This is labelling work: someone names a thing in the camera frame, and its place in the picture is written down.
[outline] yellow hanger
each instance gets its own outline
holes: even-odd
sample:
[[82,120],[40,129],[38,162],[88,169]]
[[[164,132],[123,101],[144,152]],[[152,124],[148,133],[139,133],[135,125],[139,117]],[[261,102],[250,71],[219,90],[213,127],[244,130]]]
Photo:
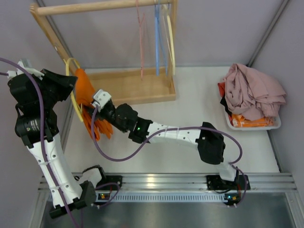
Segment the yellow hanger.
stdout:
[[[168,43],[168,49],[169,49],[169,54],[170,54],[170,59],[172,62],[172,73],[175,75],[175,52],[174,52],[174,43],[173,43],[173,32],[172,32],[172,25],[171,25],[171,19],[169,16],[169,10],[166,5],[162,5],[162,18],[163,18],[163,23],[165,27],[165,33],[166,33],[166,38],[167,38],[167,43]],[[169,40],[168,40],[168,35],[167,35],[167,27],[166,27],[166,22],[165,22],[165,16],[167,18],[167,24],[168,24],[168,31],[169,31],[169,38],[170,38],[170,45],[169,45]]]
[[[80,68],[79,62],[76,59],[74,59],[74,58],[69,58],[67,61],[64,60],[64,62],[66,64],[66,76],[70,76],[69,66],[70,66],[71,60],[73,60],[73,62],[75,63],[75,65],[76,65],[76,67],[78,69]],[[83,118],[81,116],[82,109],[80,109],[79,105],[77,104],[73,91],[71,92],[71,100],[72,100],[72,104],[73,104],[74,110],[77,113],[80,122],[83,122],[84,120],[83,120]]]

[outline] orange cloth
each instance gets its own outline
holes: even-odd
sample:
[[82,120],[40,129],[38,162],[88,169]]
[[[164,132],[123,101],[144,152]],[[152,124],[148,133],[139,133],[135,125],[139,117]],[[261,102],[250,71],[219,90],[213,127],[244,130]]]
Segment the orange cloth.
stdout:
[[[93,95],[95,93],[95,89],[93,88],[86,72],[83,69],[77,69],[75,75],[78,77],[78,80],[75,85],[75,94],[76,94],[76,102],[79,106],[83,106],[82,110],[82,118],[84,120],[85,127],[89,132],[91,138],[91,121],[89,113],[87,112],[85,106],[93,107],[91,102],[93,100]],[[112,125],[109,124],[106,120],[96,120],[94,123],[94,133],[95,138],[98,141],[100,139],[100,133],[105,134],[108,139],[111,138],[111,134],[113,134]]]
[[[218,83],[218,90],[221,97],[225,95],[225,82]],[[247,120],[242,115],[232,114],[229,116],[229,120],[234,127],[267,127],[273,126],[274,121],[272,117],[263,117],[258,120]]]

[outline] white table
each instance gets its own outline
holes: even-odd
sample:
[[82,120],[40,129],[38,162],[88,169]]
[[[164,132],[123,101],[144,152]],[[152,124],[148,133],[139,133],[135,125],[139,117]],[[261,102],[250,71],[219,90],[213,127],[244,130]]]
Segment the white table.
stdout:
[[[235,137],[243,147],[243,157],[237,166],[244,172],[279,172],[266,131],[233,131],[227,126],[220,102],[217,82],[229,67],[180,67],[176,70],[176,101],[132,105],[139,117],[171,126],[201,126],[212,123]],[[238,148],[225,137],[225,154],[237,158]],[[111,157],[124,158],[133,153],[138,144],[114,129],[110,140],[104,135],[101,149]],[[105,172],[118,173],[214,173],[214,166],[200,160],[198,151],[177,144],[147,144],[132,159],[112,162],[96,150],[83,123],[76,115],[66,145],[65,155],[72,172],[81,172],[93,165],[101,165]]]

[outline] wooden rack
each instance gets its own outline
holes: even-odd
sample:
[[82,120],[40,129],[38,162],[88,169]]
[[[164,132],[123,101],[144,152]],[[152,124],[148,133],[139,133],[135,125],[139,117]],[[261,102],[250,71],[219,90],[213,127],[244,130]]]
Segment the wooden rack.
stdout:
[[[158,4],[158,2],[160,4],[171,4],[170,18],[174,39],[178,0],[139,0],[138,5],[152,6],[154,4]],[[136,0],[111,0],[49,7],[39,7],[36,3],[33,3],[30,5],[29,10],[59,54],[60,58],[66,62],[70,56],[67,54],[67,51],[64,49],[46,16],[131,7],[136,7]],[[69,69],[72,74],[76,71],[76,67],[72,64],[70,64]],[[172,62],[170,58],[168,59],[167,76],[164,68],[160,69],[159,76],[156,76],[155,68],[145,69],[143,80],[141,80],[140,74],[140,69],[136,69],[118,72],[94,73],[89,74],[89,77],[95,89],[103,89],[112,95],[112,100],[115,105],[123,103],[143,104],[173,101],[176,99],[173,83]]]

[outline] pink cloth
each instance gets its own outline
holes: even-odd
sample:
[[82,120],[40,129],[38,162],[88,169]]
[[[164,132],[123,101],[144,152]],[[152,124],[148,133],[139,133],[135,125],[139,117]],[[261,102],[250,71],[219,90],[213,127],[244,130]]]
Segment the pink cloth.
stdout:
[[248,120],[278,116],[286,104],[286,92],[276,79],[243,64],[233,64],[224,81],[228,109]]

